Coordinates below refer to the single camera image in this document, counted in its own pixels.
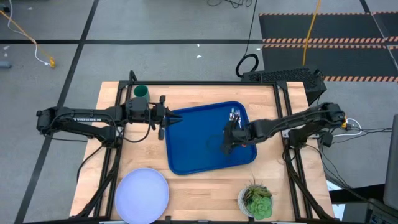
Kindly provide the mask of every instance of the round plate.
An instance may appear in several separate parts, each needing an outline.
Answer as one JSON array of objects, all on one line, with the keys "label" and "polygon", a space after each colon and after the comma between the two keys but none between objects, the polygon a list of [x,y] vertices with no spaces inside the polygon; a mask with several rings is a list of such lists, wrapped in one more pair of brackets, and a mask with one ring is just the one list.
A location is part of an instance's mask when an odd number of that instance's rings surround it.
[{"label": "round plate", "polygon": [[114,200],[116,210],[125,222],[152,223],[167,207],[169,185],[154,169],[136,169],[120,181]]}]

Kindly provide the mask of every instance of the metal table frame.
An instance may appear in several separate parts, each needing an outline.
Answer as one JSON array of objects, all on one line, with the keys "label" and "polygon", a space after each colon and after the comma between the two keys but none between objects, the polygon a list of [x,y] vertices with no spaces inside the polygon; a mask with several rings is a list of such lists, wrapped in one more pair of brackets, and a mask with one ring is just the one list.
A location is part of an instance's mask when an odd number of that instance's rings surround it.
[{"label": "metal table frame", "polygon": [[[128,100],[129,96],[131,96],[132,92],[132,87],[134,85],[236,85],[236,86],[272,86],[274,89],[274,95],[275,95],[275,103],[276,103],[276,108],[277,108],[277,114],[278,118],[283,117],[282,114],[282,105],[280,103],[280,95],[279,95],[279,89],[282,89],[284,93],[284,100],[285,100],[285,105],[286,105],[286,111],[287,115],[292,114],[292,108],[290,105],[290,98],[289,94],[287,91],[287,83],[286,82],[262,82],[262,80],[259,80],[258,83],[253,83],[253,82],[223,82],[223,81],[215,81],[215,82],[190,82],[190,81],[137,81],[137,78],[135,77],[134,73],[130,73],[130,79],[125,81],[119,81],[118,85],[118,92],[116,94],[116,102],[115,106],[120,104],[121,97],[122,97],[122,92],[126,90],[126,99]],[[282,137],[282,142],[283,142],[283,147],[284,149],[288,148],[287,141]],[[113,200],[114,200],[114,194],[116,191],[116,182],[118,178],[118,169],[119,169],[119,163],[120,163],[120,157],[121,157],[121,152],[122,152],[123,144],[121,144],[117,148],[106,148],[105,152],[105,157],[104,157],[104,162],[103,162],[103,168],[101,171],[101,177],[99,184],[101,185],[106,176],[107,176],[107,170],[110,165],[110,160],[111,160],[111,152],[112,150],[116,150],[115,157],[114,157],[114,164],[113,166],[116,166],[116,173],[114,175],[114,178],[110,182],[110,187],[109,187],[109,197],[108,201],[106,204],[106,213],[105,216],[100,216],[100,210],[101,210],[101,204],[102,204],[102,195],[99,198],[98,202],[95,205],[93,216],[92,217],[76,217],[76,218],[70,218],[67,220],[50,220],[50,221],[44,221],[44,222],[34,222],[35,224],[61,224],[61,223],[103,223],[105,221],[110,221],[111,220],[111,214],[112,214],[112,209],[113,209]],[[300,176],[301,181],[303,182],[304,186],[306,185],[305,181],[305,174],[304,174],[304,169],[303,169],[303,164],[302,164],[302,158],[300,155],[299,150],[294,151],[295,156],[296,156],[296,164],[297,164],[297,172]],[[290,160],[290,154],[286,155],[287,161]],[[293,205],[293,211],[294,211],[294,217],[296,222],[297,221],[303,221],[303,218],[300,215],[300,209],[299,209],[299,201],[297,198],[297,191],[295,187],[295,183],[292,180],[292,178],[289,176],[289,187],[290,187],[290,194],[292,197],[292,205]],[[310,204],[307,202],[305,198],[303,198],[304,205],[305,205],[305,213],[306,213],[306,218],[311,219],[311,222],[313,221],[314,223],[316,222],[322,222],[324,220],[313,220],[312,216],[312,209]],[[253,218],[248,217],[247,222],[231,222],[231,221],[219,221],[219,222],[214,222],[211,220],[206,220],[206,221],[201,221],[201,220],[184,220],[184,221],[179,221],[179,220],[172,220],[172,217],[167,216],[165,220],[158,220],[155,221],[154,223],[157,224],[169,224],[169,223],[254,223]]]}]

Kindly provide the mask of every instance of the potted plant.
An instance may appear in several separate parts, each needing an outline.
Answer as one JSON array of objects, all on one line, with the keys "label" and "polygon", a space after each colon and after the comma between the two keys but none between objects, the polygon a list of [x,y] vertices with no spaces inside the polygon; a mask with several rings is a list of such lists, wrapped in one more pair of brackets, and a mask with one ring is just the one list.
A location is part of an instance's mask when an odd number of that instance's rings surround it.
[{"label": "potted plant", "polygon": [[239,209],[247,216],[256,220],[269,218],[272,215],[272,194],[267,187],[256,184],[254,180],[238,195]]}]

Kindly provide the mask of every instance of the yellow cable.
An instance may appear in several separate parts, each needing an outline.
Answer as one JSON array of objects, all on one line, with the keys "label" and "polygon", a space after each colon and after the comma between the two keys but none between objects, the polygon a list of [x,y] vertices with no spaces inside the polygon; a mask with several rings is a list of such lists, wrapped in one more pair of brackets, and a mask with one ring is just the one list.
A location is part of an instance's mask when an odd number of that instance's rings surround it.
[{"label": "yellow cable", "polygon": [[305,65],[305,57],[307,56],[307,47],[308,47],[308,42],[309,42],[309,40],[310,40],[311,30],[312,30],[313,24],[314,24],[314,22],[315,22],[315,18],[317,17],[317,14],[318,14],[318,10],[319,10],[319,6],[320,6],[320,5],[321,5],[321,0],[318,0],[317,8],[315,9],[315,12],[314,12],[313,17],[312,17],[310,29],[308,30],[307,40],[305,41],[304,56],[303,56],[303,66]]},{"label": "yellow cable", "polygon": [[5,16],[9,21],[11,21],[23,34],[25,34],[25,36],[30,40],[30,41],[32,41],[32,43],[33,44],[35,44],[36,45],[36,47],[50,60],[50,67],[52,67],[52,68],[55,68],[55,60],[54,60],[54,58],[51,56],[51,55],[49,55],[48,53],[46,53],[44,50],[42,50],[41,48],[40,48],[40,46],[37,44],[37,42],[36,42],[36,40],[35,39],[33,39],[31,36],[29,36],[16,22],[14,22],[9,16],[7,16],[7,14],[4,12],[4,11],[2,11],[2,10],[0,10],[0,14],[2,14],[3,16]]}]

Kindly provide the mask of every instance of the fork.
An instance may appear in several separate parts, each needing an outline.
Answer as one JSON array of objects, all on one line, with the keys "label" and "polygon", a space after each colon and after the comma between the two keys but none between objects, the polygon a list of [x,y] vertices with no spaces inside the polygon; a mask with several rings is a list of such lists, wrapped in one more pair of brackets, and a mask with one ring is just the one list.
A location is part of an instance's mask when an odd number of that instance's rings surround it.
[{"label": "fork", "polygon": [[238,117],[239,127],[242,128],[242,126],[241,126],[241,111],[240,110],[236,110],[236,116]]}]

